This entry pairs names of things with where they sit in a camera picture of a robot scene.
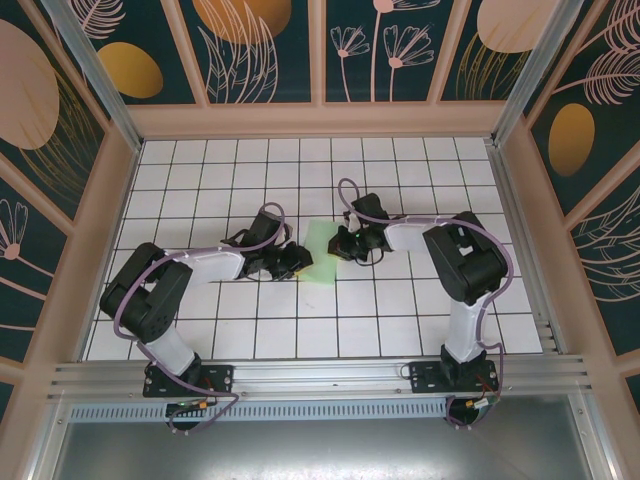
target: robotic arm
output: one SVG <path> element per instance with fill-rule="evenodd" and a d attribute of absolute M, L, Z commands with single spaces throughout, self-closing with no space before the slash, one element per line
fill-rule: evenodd
<path fill-rule="evenodd" d="M 497 401 L 501 389 L 486 350 L 499 348 L 501 361 L 503 358 L 501 344 L 483 343 L 482 320 L 486 307 L 511 281 L 513 267 L 508 253 L 471 212 L 443 219 L 390 219 L 373 193 L 351 206 L 342 200 L 349 208 L 344 213 L 347 226 L 340 227 L 330 241 L 329 253 L 357 262 L 365 261 L 374 248 L 380 249 L 382 256 L 391 251 L 431 255 L 440 282 L 451 297 L 449 333 L 439 362 L 408 364 L 412 389 L 416 393 L 484 392 L 485 388 L 497 392 L 495 397 L 485 399 L 483 395 L 471 401 L 451 397 L 447 407 L 450 423 L 470 425 L 482 418 L 479 410 L 486 413 L 484 407 Z"/>
<path fill-rule="evenodd" d="M 511 281 L 507 274 L 513 268 L 504 247 L 483 229 L 471 212 L 453 218 L 390 219 L 375 194 L 358 198 L 349 205 L 340 190 L 344 181 L 350 182 L 341 180 L 338 191 L 349 208 L 345 212 L 347 226 L 339 228 L 329 242 L 328 252 L 356 261 L 366 261 L 373 249 L 430 254 L 440 281 L 451 297 L 449 335 L 442 346 L 440 361 L 409 364 L 414 392 L 468 393 L 488 386 L 499 396 L 501 382 L 495 365 L 486 359 L 486 349 L 499 346 L 502 359 L 502 345 L 484 345 L 482 318 L 490 301 Z M 145 396 L 205 395 L 235 399 L 215 417 L 199 424 L 198 429 L 224 414 L 238 396 L 231 393 L 233 367 L 224 366 L 222 379 L 214 378 L 212 374 L 219 372 L 202 368 L 198 355 L 175 330 L 173 320 L 185 290 L 202 283 L 249 277 L 258 271 L 267 271 L 274 280 L 290 278 L 312 264 L 307 250 L 294 242 L 287 243 L 290 229 L 284 224 L 282 209 L 278 218 L 265 212 L 265 207 L 251 228 L 223 241 L 229 247 L 169 254 L 151 243 L 140 245 L 100 299 L 100 308 L 114 319 L 116 335 L 137 340 L 139 348 L 151 359 L 145 370 Z M 284 241 L 276 244 L 283 231 Z M 142 285 L 143 280 L 154 284 L 154 288 Z M 120 324 L 134 336 L 120 331 Z M 468 401 L 450 400 L 447 419 L 451 423 L 468 425 L 476 420 L 479 410 L 476 402 L 471 405 L 476 407 L 473 414 L 468 410 Z M 460 402 L 465 405 L 461 410 L 458 409 Z"/>

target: gray metal surface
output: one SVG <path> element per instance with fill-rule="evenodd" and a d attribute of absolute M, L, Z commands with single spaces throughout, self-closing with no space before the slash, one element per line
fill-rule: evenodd
<path fill-rule="evenodd" d="M 498 362 L 495 355 L 489 358 Z M 439 357 L 421 359 L 437 361 Z M 242 402 L 415 398 L 409 380 L 401 375 L 407 362 L 414 360 L 238 361 L 233 362 L 233 391 L 242 395 Z M 149 402 L 150 399 L 142 397 L 146 364 L 122 361 L 59 365 L 49 398 L 52 403 Z M 203 361 L 203 365 L 214 364 Z M 563 394 L 590 389 L 589 377 L 579 355 L 505 356 L 503 395 Z"/>
<path fill-rule="evenodd" d="M 501 402 L 471 431 L 442 419 L 227 422 L 192 437 L 158 424 L 75 424 L 57 480 L 591 478 L 566 399 Z"/>
<path fill-rule="evenodd" d="M 391 418 L 443 418 L 445 398 L 405 398 L 402 400 L 318 400 L 305 402 L 238 403 L 218 421 L 261 422 L 292 420 L 368 420 Z M 176 417 L 175 422 L 209 419 L 227 402 L 206 410 Z M 165 422 L 167 404 L 87 404 L 71 410 L 69 423 Z"/>

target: wire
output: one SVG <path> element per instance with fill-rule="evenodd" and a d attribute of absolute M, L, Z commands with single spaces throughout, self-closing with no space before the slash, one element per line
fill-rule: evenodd
<path fill-rule="evenodd" d="M 500 396 L 496 393 L 496 391 L 495 391 L 493 388 L 491 388 L 491 385 L 489 385 L 489 384 L 484 380 L 484 378 L 482 378 L 482 377 L 481 377 L 480 375 L 478 375 L 478 374 L 476 374 L 476 378 L 477 378 L 478 380 L 480 380 L 480 383 L 482 383 L 482 389 L 483 389 L 483 390 L 485 390 L 485 391 L 486 391 L 486 390 L 489 390 L 489 391 L 490 391 L 491 393 L 493 393 L 496 397 L 500 398 Z"/>
<path fill-rule="evenodd" d="M 135 291 L 138 289 L 138 287 L 140 285 L 143 284 L 143 282 L 147 279 L 147 277 L 149 275 L 151 275 L 151 273 L 153 273 L 155 270 L 157 270 L 158 268 L 160 268 L 162 265 L 164 265 L 165 263 L 171 261 L 171 260 L 177 260 L 180 258 L 188 258 L 188 257 L 200 257 L 200 256 L 204 256 L 204 255 L 209 255 L 211 253 L 216 253 L 216 252 L 251 252 L 254 250 L 260 250 L 261 248 L 266 247 L 267 245 L 277 241 L 278 237 L 280 236 L 280 234 L 282 233 L 282 230 L 285 228 L 285 214 L 284 214 L 284 209 L 275 202 L 269 202 L 269 203 L 265 203 L 261 208 L 260 208 L 260 212 L 263 212 L 267 209 L 267 207 L 275 207 L 279 213 L 280 213 L 280 226 L 278 227 L 278 230 L 267 240 L 265 240 L 262 243 L 259 243 L 258 245 L 254 245 L 251 247 L 223 247 L 223 246 L 218 246 L 218 247 L 205 247 L 205 248 L 195 248 L 195 249 L 191 249 L 191 250 L 182 250 L 179 252 L 175 252 L 169 255 L 165 255 L 164 257 L 162 257 L 160 260 L 158 260 L 157 262 L 151 264 L 149 267 L 147 267 L 141 274 L 140 276 L 132 283 L 131 287 L 129 288 L 129 290 L 127 290 L 127 293 L 124 295 L 124 297 L 122 298 L 122 301 L 120 302 L 120 305 L 118 306 L 118 309 L 116 310 L 116 314 L 113 317 L 113 331 L 116 334 L 116 336 L 123 338 L 125 340 L 131 340 L 132 342 L 136 343 L 136 346 L 140 349 L 140 351 L 151 361 L 151 363 L 155 366 L 157 366 L 160 371 L 162 371 L 162 373 L 164 373 L 167 377 L 169 377 L 174 383 L 188 389 L 191 390 L 193 392 L 196 393 L 201 393 L 203 395 L 206 395 L 207 397 L 218 397 L 218 398 L 223 398 L 223 397 L 230 397 L 232 398 L 232 400 L 229 402 L 228 405 L 226 405 L 225 407 L 223 407 L 217 414 L 215 414 L 213 417 L 211 417 L 209 420 L 205 421 L 205 422 L 200 422 L 198 425 L 196 425 L 195 427 L 193 427 L 191 430 L 189 431 L 181 431 L 178 430 L 177 428 L 171 426 L 173 425 L 172 419 L 175 418 L 175 415 L 172 415 L 172 418 L 170 419 L 170 426 L 171 426 L 171 431 L 175 434 L 178 432 L 182 432 L 182 435 L 188 435 L 187 432 L 192 432 L 192 433 L 196 433 L 198 431 L 204 430 L 205 428 L 209 427 L 211 424 L 213 424 L 213 422 L 215 422 L 218 418 L 220 418 L 222 415 L 224 415 L 225 413 L 227 413 L 227 411 L 233 407 L 238 400 L 240 400 L 240 396 L 237 393 L 233 393 L 233 392 L 216 392 L 216 391 L 212 391 L 212 390 L 205 390 L 203 388 L 199 388 L 196 387 L 194 385 L 191 385 L 183 380 L 181 380 L 177 375 L 174 375 L 172 372 L 170 372 L 167 367 L 165 367 L 162 362 L 160 362 L 155 355 L 153 355 L 153 353 L 151 353 L 149 351 L 149 349 L 142 343 L 140 342 L 140 340 L 135 336 L 135 335 L 127 335 L 126 333 L 123 333 L 120 330 L 120 321 L 122 319 L 122 314 L 124 313 L 125 308 L 127 307 L 127 304 L 129 303 L 129 301 L 131 300 L 131 298 L 133 297 Z"/>
<path fill-rule="evenodd" d="M 465 227 L 468 228 L 470 230 L 473 230 L 474 232 L 479 233 L 480 235 L 483 235 L 485 238 L 487 238 L 488 240 L 491 241 L 491 243 L 493 243 L 498 250 L 500 251 L 500 253 L 502 254 L 502 256 L 504 257 L 505 261 L 507 262 L 507 278 L 506 281 L 504 282 L 504 284 L 498 288 L 498 290 L 496 290 L 495 292 L 493 292 L 492 294 L 488 295 L 482 306 L 480 307 L 480 311 L 478 312 L 478 318 L 476 320 L 476 342 L 478 343 L 478 345 L 480 345 L 480 347 L 484 348 L 485 350 L 493 350 L 495 348 L 498 349 L 498 355 L 499 355 L 499 365 L 500 365 L 500 373 L 499 373 L 499 380 L 498 380 L 498 391 L 496 393 L 496 395 L 500 395 L 502 393 L 502 383 L 504 380 L 504 346 L 502 345 L 502 342 L 497 342 L 493 345 L 487 345 L 484 343 L 484 341 L 482 340 L 482 322 L 484 320 L 484 317 L 487 313 L 487 307 L 491 304 L 491 302 L 493 302 L 496 298 L 498 298 L 500 295 L 502 295 L 507 288 L 509 288 L 509 286 L 511 285 L 511 283 L 513 282 L 513 277 L 514 277 L 514 267 L 513 267 L 513 260 L 511 259 L 511 256 L 509 255 L 509 252 L 507 251 L 507 249 L 505 248 L 505 246 L 502 244 L 502 242 L 500 242 L 500 240 L 498 240 L 494 235 L 492 235 L 491 233 L 489 233 L 488 231 L 486 231 L 484 228 L 478 227 L 477 225 L 470 223 L 470 222 L 465 222 L 464 220 L 458 220 L 456 218 L 448 218 L 448 217 L 440 217 L 440 216 L 436 216 L 435 218 L 432 217 L 424 217 L 424 216 L 416 216 L 416 217 L 404 217 L 401 219 L 391 219 L 391 220 L 383 220 L 380 218 L 374 218 L 374 217 L 370 217 L 368 215 L 364 215 L 360 212 L 358 212 L 353 205 L 351 205 L 346 198 L 344 197 L 344 193 L 342 192 L 343 189 L 343 184 L 348 183 L 350 184 L 356 191 L 356 197 L 360 198 L 360 189 L 358 188 L 358 185 L 356 185 L 356 183 L 351 180 L 350 178 L 342 178 L 340 179 L 340 181 L 338 182 L 338 196 L 340 197 L 340 200 L 342 201 L 342 203 L 345 205 L 345 207 L 347 207 L 347 210 L 352 213 L 353 215 L 357 216 L 358 218 L 362 219 L 362 220 L 366 220 L 368 222 L 374 222 L 374 223 L 381 223 L 381 224 L 385 224 L 385 225 L 397 225 L 397 224 L 402 224 L 402 223 L 413 223 L 413 224 L 433 224 L 433 225 L 447 225 L 447 224 L 453 224 L 453 225 L 459 225 L 461 227 Z M 451 417 L 449 411 L 451 409 L 451 404 L 453 403 L 453 400 L 455 400 L 455 396 L 449 397 L 449 399 L 447 399 L 447 409 L 446 409 L 446 420 L 450 425 L 463 425 L 461 422 L 459 422 L 458 420 L 456 420 L 455 418 Z M 484 415 L 481 419 L 479 419 L 478 421 L 476 421 L 475 423 L 479 423 L 481 420 L 483 420 L 484 418 L 486 418 L 487 415 Z"/>
<path fill-rule="evenodd" d="M 373 267 L 374 265 L 379 264 L 383 259 L 384 259 L 384 251 L 380 250 L 380 258 L 375 262 L 372 261 L 371 263 L 360 263 L 356 258 L 356 263 L 361 267 Z"/>
<path fill-rule="evenodd" d="M 405 375 L 402 374 L 402 370 L 404 370 L 404 368 L 408 367 L 408 366 L 409 366 L 409 364 L 405 363 L 403 366 L 400 367 L 399 374 L 400 374 L 400 378 L 402 378 L 403 380 L 411 380 L 411 375 L 406 375 L 405 376 Z"/>

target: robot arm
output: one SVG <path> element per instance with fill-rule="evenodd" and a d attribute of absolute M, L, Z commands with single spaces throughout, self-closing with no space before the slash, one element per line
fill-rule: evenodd
<path fill-rule="evenodd" d="M 173 325 L 185 290 L 203 283 L 245 278 L 261 270 L 268 272 L 274 280 L 283 280 L 311 265 L 311 254 L 288 241 L 290 227 L 287 225 L 284 225 L 282 243 L 276 245 L 275 237 L 282 230 L 281 222 L 281 218 L 261 210 L 248 230 L 223 240 L 237 251 L 227 247 L 218 251 L 207 249 L 209 251 L 204 253 L 184 252 L 184 255 L 166 261 L 167 252 L 152 243 L 144 243 L 107 286 L 100 299 L 100 309 L 115 318 L 125 295 L 138 278 L 152 264 L 165 258 L 165 263 L 148 276 L 146 285 L 137 286 L 124 308 L 120 324 L 143 344 L 143 352 L 150 353 L 168 372 L 189 385 L 199 386 L 204 381 L 200 358 Z M 163 381 L 171 384 L 169 377 Z M 193 392 L 183 388 L 175 393 L 193 396 Z"/>
<path fill-rule="evenodd" d="M 440 220 L 436 226 L 427 218 L 424 222 L 403 221 L 402 217 L 390 220 L 374 193 L 351 205 L 351 211 L 344 215 L 347 227 L 340 227 L 329 242 L 329 253 L 356 261 L 366 260 L 374 248 L 383 254 L 405 251 L 430 255 L 451 297 L 451 318 L 439 368 L 429 367 L 442 378 L 430 377 L 425 384 L 435 381 L 442 384 L 442 391 L 474 391 L 478 376 L 488 378 L 495 373 L 493 362 L 486 360 L 481 329 L 483 306 L 508 274 L 508 263 L 500 249 L 482 233 L 482 224 L 471 212 L 462 212 L 449 223 Z M 491 383 L 498 387 L 497 381 Z"/>

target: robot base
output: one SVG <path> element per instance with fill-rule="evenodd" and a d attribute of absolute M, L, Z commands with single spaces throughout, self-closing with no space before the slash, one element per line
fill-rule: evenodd
<path fill-rule="evenodd" d="M 188 390 L 170 380 L 158 367 L 149 364 L 145 369 L 145 398 L 202 398 L 204 395 Z M 213 389 L 216 392 L 231 392 L 233 386 L 232 365 L 202 365 L 196 387 Z"/>
<path fill-rule="evenodd" d="M 413 393 L 481 393 L 483 383 L 478 377 L 494 391 L 498 389 L 496 366 L 486 359 L 486 352 L 470 362 L 458 364 L 444 347 L 442 350 L 440 361 L 408 364 Z"/>

